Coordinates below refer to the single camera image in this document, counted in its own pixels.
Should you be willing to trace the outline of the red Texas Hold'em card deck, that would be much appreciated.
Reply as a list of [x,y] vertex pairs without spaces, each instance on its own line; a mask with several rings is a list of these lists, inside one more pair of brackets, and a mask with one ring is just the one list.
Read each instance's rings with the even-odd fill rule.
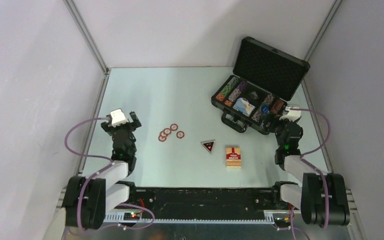
[[227,168],[241,168],[241,149],[238,146],[227,146],[225,148],[225,165]]

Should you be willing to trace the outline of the black triangular all-in button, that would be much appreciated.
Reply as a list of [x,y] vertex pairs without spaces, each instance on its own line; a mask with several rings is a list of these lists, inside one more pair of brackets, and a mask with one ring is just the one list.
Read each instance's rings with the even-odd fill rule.
[[214,148],[214,145],[215,145],[215,142],[216,140],[215,139],[211,139],[211,140],[205,140],[205,141],[202,141],[200,144],[210,153],[212,154],[212,151],[213,151],[213,148]]

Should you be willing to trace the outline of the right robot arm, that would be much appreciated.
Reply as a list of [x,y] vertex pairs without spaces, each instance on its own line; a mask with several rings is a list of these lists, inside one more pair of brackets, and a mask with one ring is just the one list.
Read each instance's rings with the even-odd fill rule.
[[298,208],[308,225],[348,225],[351,214],[345,180],[342,175],[324,172],[304,159],[305,154],[299,149],[304,130],[298,120],[269,113],[262,128],[275,134],[275,164],[299,181],[277,181],[272,187],[271,204],[277,209],[289,204]]

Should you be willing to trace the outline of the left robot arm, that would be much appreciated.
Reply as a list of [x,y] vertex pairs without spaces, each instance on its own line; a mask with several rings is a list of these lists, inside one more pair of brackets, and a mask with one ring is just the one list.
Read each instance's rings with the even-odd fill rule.
[[119,204],[133,208],[138,194],[130,186],[121,183],[136,166],[136,138],[133,132],[141,127],[136,113],[126,117],[119,108],[105,117],[100,117],[102,129],[112,139],[112,154],[108,165],[90,176],[73,176],[68,180],[62,209],[65,210],[65,225],[83,230],[97,230],[105,216]]

